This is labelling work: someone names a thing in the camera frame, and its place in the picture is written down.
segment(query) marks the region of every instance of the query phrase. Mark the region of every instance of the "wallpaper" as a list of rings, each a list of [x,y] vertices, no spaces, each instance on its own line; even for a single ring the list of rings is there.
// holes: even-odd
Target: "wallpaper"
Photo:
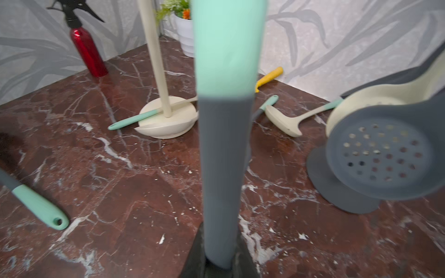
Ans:
[[[0,1],[0,104],[85,69],[51,3]],[[104,60],[145,43],[136,0],[87,4],[105,23],[76,14]],[[172,23],[163,31],[177,38]],[[282,66],[278,80],[333,100],[418,65],[444,40],[444,0],[269,0],[259,71]]]
[[[172,22],[164,29],[176,38]],[[282,66],[278,80],[332,101],[418,65],[444,40],[444,0],[269,0],[260,73]]]

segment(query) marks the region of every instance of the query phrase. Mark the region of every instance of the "mint green utensil handle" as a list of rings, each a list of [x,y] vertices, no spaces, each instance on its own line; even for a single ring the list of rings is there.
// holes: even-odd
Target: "mint green utensil handle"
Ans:
[[[268,105],[274,105],[276,102],[277,102],[277,100],[278,100],[278,96],[277,95],[273,95],[273,96],[271,96],[270,98],[268,98],[264,103],[263,103],[263,105],[261,105],[259,108],[261,109],[261,110],[266,110],[266,106],[268,106]]]
[[[121,121],[117,121],[114,124],[110,125],[108,127],[108,130],[121,129],[121,128],[126,127],[130,124],[134,124],[138,121],[142,121],[143,119],[154,116],[158,113],[159,113],[159,109],[155,109],[155,110],[151,110],[151,111],[148,111],[148,112],[145,112],[145,113],[142,113],[142,114],[130,117],[130,118],[123,119]]]
[[[14,194],[37,218],[56,230],[63,230],[69,225],[68,217],[53,203],[37,194],[26,185],[19,185],[12,190]]]
[[[338,100],[336,100],[336,101],[326,103],[325,105],[323,105],[323,107],[324,107],[326,110],[329,110],[329,109],[332,109],[332,108],[337,107],[337,106],[338,106],[340,103],[342,103],[342,102],[343,102],[343,99],[340,98],[340,99],[338,99]]]

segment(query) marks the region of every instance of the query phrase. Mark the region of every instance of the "gray silicone base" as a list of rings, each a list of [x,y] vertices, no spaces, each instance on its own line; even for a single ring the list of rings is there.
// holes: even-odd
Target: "gray silicone base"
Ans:
[[[326,160],[325,146],[311,151],[306,167],[310,180],[321,196],[339,209],[353,214],[366,214],[379,208],[380,199],[360,194],[337,179]]]

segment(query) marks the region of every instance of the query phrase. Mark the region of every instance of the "red marble surface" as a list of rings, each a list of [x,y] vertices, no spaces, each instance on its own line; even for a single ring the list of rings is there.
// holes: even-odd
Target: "red marble surface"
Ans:
[[[193,60],[161,39],[172,95],[193,97]],[[177,277],[202,221],[197,126],[158,140],[132,127],[109,131],[158,97],[145,46],[106,63],[109,75],[68,77],[0,106],[2,167],[71,220],[46,227],[6,187],[0,191],[0,277]],[[258,107],[299,115],[324,103],[273,81]],[[240,227],[267,278],[445,277],[445,193],[382,202],[366,215],[326,202],[305,160],[323,145],[321,117],[290,138],[264,115],[253,125]]]

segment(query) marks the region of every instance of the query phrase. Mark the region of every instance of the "white flower pot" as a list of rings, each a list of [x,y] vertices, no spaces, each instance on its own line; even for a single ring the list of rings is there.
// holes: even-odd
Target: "white flower pot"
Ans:
[[[180,18],[176,15],[174,22],[176,25],[176,32],[178,32],[179,42],[184,54],[188,57],[194,57],[194,43],[193,43],[193,21]]]

